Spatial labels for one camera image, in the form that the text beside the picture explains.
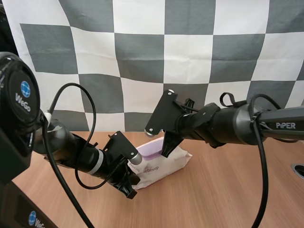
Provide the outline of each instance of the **checkerboard backdrop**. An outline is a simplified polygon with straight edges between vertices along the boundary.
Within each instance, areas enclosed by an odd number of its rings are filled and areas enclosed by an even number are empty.
[[[167,89],[196,108],[220,105],[223,92],[304,105],[303,0],[3,3],[19,55],[38,81],[41,108],[63,84],[79,83],[95,102],[99,131],[142,131]],[[93,114],[85,94],[68,88],[54,117],[88,131]]]

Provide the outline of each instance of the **robotic arm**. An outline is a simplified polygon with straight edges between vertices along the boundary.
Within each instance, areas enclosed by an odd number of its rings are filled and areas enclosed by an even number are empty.
[[[51,158],[54,171],[57,165],[75,169],[78,182],[87,189],[108,182],[129,199],[137,193],[132,185],[140,178],[127,163],[137,165],[142,157],[121,132],[109,136],[106,146],[98,149],[97,144],[72,134],[50,116],[40,110],[38,85],[28,66],[12,53],[0,53],[0,227],[28,227],[34,223],[40,228],[56,227],[11,181],[29,167],[33,150],[47,160]],[[95,187],[86,186],[78,170],[104,181]],[[72,202],[85,223],[93,227],[73,193],[64,186],[65,181],[60,182],[69,198],[74,198]],[[29,218],[32,214],[35,221]]]
[[[232,105],[223,103],[225,95],[229,95]],[[262,110],[250,107],[247,101],[235,102],[232,94],[224,93],[220,102],[226,108],[211,103],[195,110],[194,101],[187,99],[181,104],[176,98],[172,90],[165,91],[145,128],[148,136],[157,135],[161,130],[165,132],[162,151],[165,157],[184,139],[203,140],[213,148],[226,143],[257,145],[253,121],[257,122],[263,141],[267,137],[304,140],[304,107]]]
[[[223,103],[225,95],[230,97],[232,105]],[[258,97],[269,100],[277,110],[255,107],[254,101]],[[226,143],[258,145],[263,168],[263,196],[252,226],[258,227],[268,195],[262,141],[267,137],[289,143],[304,140],[304,107],[281,109],[266,95],[254,96],[249,104],[247,101],[235,102],[232,94],[224,93],[220,101],[227,108],[221,109],[211,103],[196,110],[193,108],[194,101],[188,99],[185,104],[181,104],[176,98],[177,94],[172,90],[164,92],[145,128],[146,134],[154,136],[161,130],[165,131],[162,150],[164,157],[168,157],[184,139],[203,140],[213,148]],[[16,55],[0,53],[1,227],[31,227],[34,223],[40,228],[56,227],[11,182],[29,167],[33,150],[45,158],[51,158],[49,161],[52,167],[58,164],[75,169],[76,172],[80,170],[104,179],[103,183],[108,182],[127,198],[132,199],[136,195],[132,185],[140,179],[129,169],[127,163],[130,161],[139,164],[142,158],[121,132],[114,133],[106,146],[102,150],[98,149],[96,144],[88,144],[86,140],[69,132],[59,121],[50,120],[48,114],[40,111],[39,104],[38,85],[28,66]],[[82,218],[89,227],[93,227],[85,214]]]

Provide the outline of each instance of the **metal drain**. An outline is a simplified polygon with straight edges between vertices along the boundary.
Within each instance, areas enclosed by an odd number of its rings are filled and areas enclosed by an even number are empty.
[[[304,180],[304,164],[292,164],[293,171]]]

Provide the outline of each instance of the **piper logo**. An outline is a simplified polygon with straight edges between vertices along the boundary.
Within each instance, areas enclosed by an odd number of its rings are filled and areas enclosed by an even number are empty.
[[[295,123],[276,123],[276,128],[295,129]]]
[[[28,217],[28,224],[30,226],[35,225],[37,228],[45,228],[44,224],[40,222],[40,220],[36,217],[36,212],[32,211]]]

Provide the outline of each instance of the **purple item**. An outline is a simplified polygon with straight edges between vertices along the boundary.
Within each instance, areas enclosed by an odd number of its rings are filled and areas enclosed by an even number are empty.
[[[137,147],[138,152],[142,155],[145,160],[151,160],[160,156],[162,153],[163,137],[155,139],[144,145]]]

